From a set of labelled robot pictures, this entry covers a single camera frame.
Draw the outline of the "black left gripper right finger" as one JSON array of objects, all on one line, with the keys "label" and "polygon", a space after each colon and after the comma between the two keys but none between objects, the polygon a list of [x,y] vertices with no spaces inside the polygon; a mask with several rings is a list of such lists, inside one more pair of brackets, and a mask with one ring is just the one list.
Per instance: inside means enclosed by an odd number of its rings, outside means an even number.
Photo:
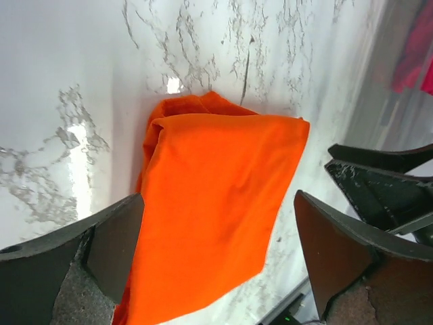
[{"label": "black left gripper right finger", "polygon": [[320,320],[432,323],[432,248],[349,217],[302,190],[294,210]]}]

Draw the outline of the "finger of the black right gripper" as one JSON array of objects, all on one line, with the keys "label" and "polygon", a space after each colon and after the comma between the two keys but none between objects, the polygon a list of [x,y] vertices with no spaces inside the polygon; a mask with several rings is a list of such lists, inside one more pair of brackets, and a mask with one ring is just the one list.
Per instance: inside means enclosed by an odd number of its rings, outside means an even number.
[{"label": "finger of the black right gripper", "polygon": [[365,223],[390,234],[432,235],[432,178],[331,160],[325,170]]},{"label": "finger of the black right gripper", "polygon": [[328,149],[333,159],[386,171],[406,173],[432,160],[432,144],[400,152],[368,150],[334,144]]}]

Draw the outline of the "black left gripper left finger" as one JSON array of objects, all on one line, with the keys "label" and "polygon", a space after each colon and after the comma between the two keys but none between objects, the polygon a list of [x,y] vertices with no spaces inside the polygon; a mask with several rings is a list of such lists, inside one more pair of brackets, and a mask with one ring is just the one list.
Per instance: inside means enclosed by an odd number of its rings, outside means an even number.
[{"label": "black left gripper left finger", "polygon": [[111,324],[143,215],[140,194],[1,250],[2,324]]}]

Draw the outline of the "orange t shirt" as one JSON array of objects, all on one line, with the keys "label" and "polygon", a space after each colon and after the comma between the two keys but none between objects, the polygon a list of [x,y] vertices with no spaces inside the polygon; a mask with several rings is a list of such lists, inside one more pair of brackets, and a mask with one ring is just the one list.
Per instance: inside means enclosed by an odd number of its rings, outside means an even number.
[{"label": "orange t shirt", "polygon": [[211,91],[150,114],[136,190],[143,217],[114,324],[160,324],[259,274],[309,122],[258,114]]}]

